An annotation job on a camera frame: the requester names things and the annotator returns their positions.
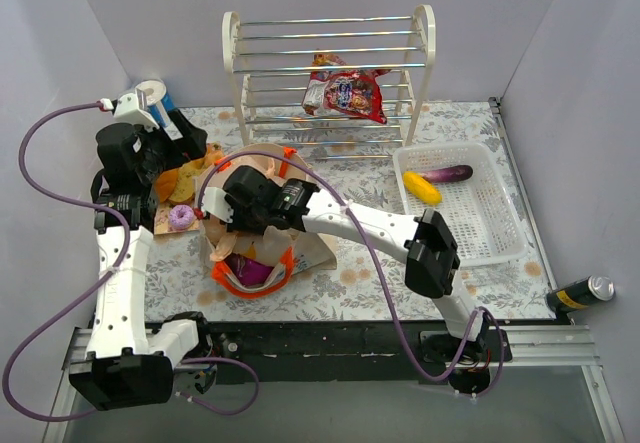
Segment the peach plastic grocery bag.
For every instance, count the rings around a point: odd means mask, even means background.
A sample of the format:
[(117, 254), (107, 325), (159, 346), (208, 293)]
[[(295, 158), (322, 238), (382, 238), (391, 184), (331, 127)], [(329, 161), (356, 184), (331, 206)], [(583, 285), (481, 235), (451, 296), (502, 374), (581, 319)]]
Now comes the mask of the peach plastic grocery bag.
[[(223, 171), (213, 175), (207, 187), (221, 188), (232, 171), (241, 165), (257, 169), (280, 185), (284, 183), (284, 179), (277, 175), (280, 163), (275, 159), (264, 156), (241, 156), (234, 159)], [(213, 250), (207, 251), (207, 257), (212, 262), (222, 261), (231, 253), (236, 253), (266, 266), (275, 267), (281, 255), (294, 244), (299, 235), (297, 230), (279, 230), (273, 226), (269, 226), (263, 235), (242, 231), (228, 232), (225, 225), (216, 217), (206, 220), (203, 225), (205, 235), (214, 247)]]

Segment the purple snack bag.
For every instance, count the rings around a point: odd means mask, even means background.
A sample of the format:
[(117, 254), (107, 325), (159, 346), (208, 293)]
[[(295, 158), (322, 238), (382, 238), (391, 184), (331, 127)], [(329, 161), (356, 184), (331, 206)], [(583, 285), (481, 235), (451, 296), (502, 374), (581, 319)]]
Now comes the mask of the purple snack bag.
[(273, 271), (271, 266), (234, 253), (229, 255), (225, 262), (238, 282), (249, 288), (263, 285)]

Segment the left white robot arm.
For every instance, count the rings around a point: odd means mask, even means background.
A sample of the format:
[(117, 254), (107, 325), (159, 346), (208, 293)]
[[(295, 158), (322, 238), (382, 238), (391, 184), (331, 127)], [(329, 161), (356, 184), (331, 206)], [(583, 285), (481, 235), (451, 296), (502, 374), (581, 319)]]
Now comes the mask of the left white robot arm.
[(207, 357), (212, 342), (200, 312), (167, 318), (148, 335), (144, 295), (153, 243), (161, 173), (206, 153), (206, 133), (178, 109), (169, 111), (171, 138), (164, 127), (114, 123), (96, 135), (103, 165), (91, 186), (98, 210), (94, 228), (100, 272), (95, 319), (83, 361), (72, 364), (71, 385), (99, 411), (165, 403), (173, 391), (174, 370), (183, 359)]

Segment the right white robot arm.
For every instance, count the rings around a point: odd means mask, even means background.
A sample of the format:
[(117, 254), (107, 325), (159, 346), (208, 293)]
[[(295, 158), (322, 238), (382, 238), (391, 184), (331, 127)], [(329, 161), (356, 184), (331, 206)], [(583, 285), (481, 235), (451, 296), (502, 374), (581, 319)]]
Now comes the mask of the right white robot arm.
[(211, 210), (231, 231), (336, 236), (392, 257), (405, 266), (405, 286), (434, 303), (449, 335), (467, 351), (486, 352), (488, 320), (461, 280), (458, 245), (439, 212), (409, 216), (349, 204), (320, 178), (277, 183), (248, 165), (217, 189)]

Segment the canvas tote bag orange handles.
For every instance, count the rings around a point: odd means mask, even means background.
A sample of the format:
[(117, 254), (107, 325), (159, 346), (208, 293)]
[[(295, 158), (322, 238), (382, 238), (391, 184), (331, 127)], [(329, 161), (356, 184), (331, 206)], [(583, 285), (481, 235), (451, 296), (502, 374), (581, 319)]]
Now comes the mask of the canvas tote bag orange handles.
[[(289, 178), (299, 178), (304, 181), (311, 179), (309, 175), (295, 167), (299, 164), (305, 168), (309, 168), (310, 165), (304, 161), (293, 148), (282, 147), (272, 143), (259, 143), (245, 146), (243, 149), (251, 153), (249, 156), (270, 157), (279, 162), (280, 166), (277, 175), (284, 179), (284, 183)], [(231, 162), (223, 165), (219, 172), (228, 167)], [(196, 179), (195, 188), (199, 190), (202, 187), (207, 187), (209, 180), (216, 173), (212, 168), (206, 169), (204, 173)], [(225, 288), (229, 293), (240, 298), (257, 299), (266, 297), (283, 288), (290, 281), (291, 277), (297, 273), (312, 268), (333, 269), (336, 266), (334, 238), (298, 231), (298, 238), (294, 244), (281, 255), (277, 265), (273, 267), (272, 273), (264, 284), (251, 288), (244, 287), (238, 282), (226, 264), (225, 260), (228, 256), (218, 262), (212, 262), (207, 257), (207, 251), (213, 250), (214, 247), (205, 235), (203, 223), (212, 217), (214, 216), (200, 221), (199, 243), (201, 262), (205, 270), (217, 284)]]

